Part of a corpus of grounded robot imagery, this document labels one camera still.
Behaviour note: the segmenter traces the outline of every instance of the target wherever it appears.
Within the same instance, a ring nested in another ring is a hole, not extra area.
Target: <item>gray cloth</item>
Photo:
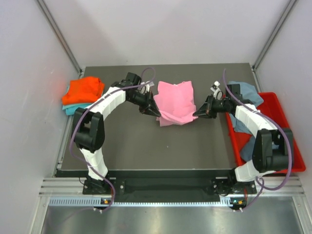
[[[256,107],[258,107],[260,104],[263,103],[262,97],[260,97],[260,95],[258,94],[257,90],[253,85],[250,85],[245,82],[236,82],[236,81],[230,81],[229,84],[239,84],[240,93],[242,94],[243,98],[252,101]],[[232,114],[230,114],[230,118],[235,132],[252,134],[248,130],[248,128],[243,124],[243,122],[236,119]],[[246,143],[246,145],[242,148],[242,150],[239,152],[240,157],[246,162],[251,160],[253,157],[254,143],[255,138],[254,136],[252,136],[250,140]]]

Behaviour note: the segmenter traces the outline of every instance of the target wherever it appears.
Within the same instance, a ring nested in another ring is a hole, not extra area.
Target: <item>black table surface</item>
[[[248,63],[230,64],[183,64],[151,65],[156,70],[155,86],[158,81],[178,84],[192,81],[194,101],[199,108],[210,86],[227,69],[227,81],[244,81],[255,86]],[[128,72],[138,75],[149,66],[101,66],[87,67],[84,76],[99,77],[105,83],[105,91],[115,81],[126,78]],[[146,72],[144,79],[152,77]],[[235,159],[225,114],[216,119],[196,119],[178,126],[160,127],[155,117],[142,115],[138,106],[125,102],[118,106],[105,120],[105,142],[102,150],[108,169],[228,169],[235,166]],[[84,163],[73,158],[67,142],[62,170],[85,170]],[[83,157],[78,148],[76,155]]]

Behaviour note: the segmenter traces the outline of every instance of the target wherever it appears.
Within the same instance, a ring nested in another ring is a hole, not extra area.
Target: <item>metal strip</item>
[[[65,150],[66,150],[66,145],[67,145],[67,139],[68,139],[68,136],[70,134],[72,122],[73,122],[73,117],[69,116],[67,118],[65,126],[63,128],[63,134],[62,134],[63,137],[62,137],[62,140],[60,142],[60,147],[58,149],[58,158],[57,158],[57,161],[55,164],[53,175],[55,175],[56,170],[60,170],[62,167],[62,162],[63,162],[63,158],[64,158],[64,154],[65,154]]]
[[[80,68],[77,60],[75,59],[75,56],[73,55],[71,49],[69,48],[63,34],[61,33],[57,23],[55,22],[51,12],[49,11],[49,8],[47,7],[46,3],[44,2],[44,0],[35,0],[35,1],[37,2],[39,8],[43,12],[46,19],[48,20],[50,26],[52,27],[52,30],[56,34],[59,42],[61,43],[62,47],[64,48],[67,56],[69,57],[71,63],[73,64],[74,68],[80,74],[82,72],[82,69]]]
[[[259,79],[259,75],[258,75],[257,71],[253,67],[251,67],[251,70],[253,73],[253,78],[254,78],[255,84],[257,86],[258,92],[263,92],[263,88],[262,88],[262,85],[260,83],[260,79]]]
[[[105,207],[107,204],[101,204],[101,197],[53,197],[49,206],[98,206]],[[114,202],[112,207],[229,207],[231,199],[229,197],[220,197],[218,202]]]
[[[49,197],[40,197],[40,200],[37,203],[36,214],[34,215],[33,222],[28,232],[29,234],[41,233],[49,201],[50,201]]]
[[[269,187],[276,187],[283,181],[284,177],[264,177],[265,185]],[[70,196],[70,197],[84,197],[82,194],[83,185],[80,184],[78,178],[46,178],[43,180],[40,196]],[[241,197],[242,195],[228,195],[228,197]],[[304,190],[301,186],[300,180],[296,176],[290,177],[287,184],[278,191],[265,190],[261,196],[304,196]],[[110,195],[97,196],[110,198]]]
[[[290,0],[287,4],[287,6],[285,7],[285,10],[283,11],[281,17],[279,18],[276,26],[274,27],[271,35],[269,36],[269,39],[267,40],[267,42],[265,43],[263,49],[261,50],[258,58],[256,59],[253,68],[255,70],[258,69],[260,63],[262,62],[264,56],[266,55],[266,53],[268,52],[270,46],[272,45],[273,41],[275,40],[277,34],[279,33],[280,29],[282,28],[283,24],[285,23],[287,17],[289,16],[291,10],[294,8],[295,4],[298,2],[298,0]]]
[[[312,233],[312,213],[306,197],[293,197],[301,227],[305,234]]]

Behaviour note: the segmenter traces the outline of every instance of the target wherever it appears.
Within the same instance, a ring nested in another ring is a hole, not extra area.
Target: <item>clothing pile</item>
[[[97,77],[71,80],[67,93],[62,97],[62,109],[70,116],[77,108],[86,108],[102,96],[104,86]]]

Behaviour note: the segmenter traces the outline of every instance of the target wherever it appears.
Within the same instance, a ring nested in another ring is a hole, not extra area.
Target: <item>pink cloth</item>
[[[154,99],[161,113],[161,117],[157,118],[161,127],[172,124],[183,125],[197,119],[193,116],[196,106],[191,81],[180,84],[160,81],[158,95],[155,95]]]

